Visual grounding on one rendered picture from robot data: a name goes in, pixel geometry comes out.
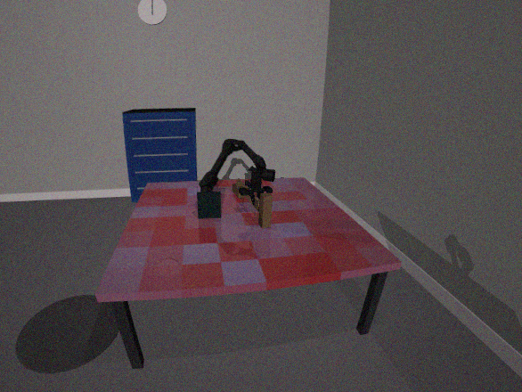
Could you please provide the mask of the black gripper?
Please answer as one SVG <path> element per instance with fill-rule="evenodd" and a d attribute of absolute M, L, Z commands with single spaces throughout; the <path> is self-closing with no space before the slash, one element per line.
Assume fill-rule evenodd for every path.
<path fill-rule="evenodd" d="M 261 180 L 252 180 L 250 179 L 251 181 L 251 189 L 247 189 L 247 188 L 240 188 L 239 189 L 239 194 L 241 196 L 246 196 L 246 195 L 249 195 L 251 200 L 252 200 L 252 203 L 254 205 L 255 203 L 255 195 L 254 195 L 254 192 L 257 193 L 257 197 L 260 199 L 260 193 L 264 193 L 264 192 L 269 192 L 269 193 L 273 193 L 273 189 L 270 187 L 270 186 L 263 186 L 263 188 L 261 188 Z"/>

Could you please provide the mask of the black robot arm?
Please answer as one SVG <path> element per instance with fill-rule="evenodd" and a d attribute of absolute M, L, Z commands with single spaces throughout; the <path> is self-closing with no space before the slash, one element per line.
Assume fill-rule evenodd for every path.
<path fill-rule="evenodd" d="M 237 145 L 238 147 L 235 147 Z M 248 171 L 251 171 L 252 180 L 263 180 L 273 182 L 275 179 L 275 170 L 267 169 L 265 160 L 257 155 L 252 149 L 245 144 L 243 141 L 235 139 L 227 139 L 224 141 L 223 150 L 220 156 L 217 158 L 216 163 L 210 171 L 208 171 L 199 182 L 201 192 L 212 192 L 213 187 L 218 181 L 217 174 L 224 164 L 227 156 L 233 151 L 244 150 L 246 154 L 253 160 L 256 167 L 250 167 Z"/>

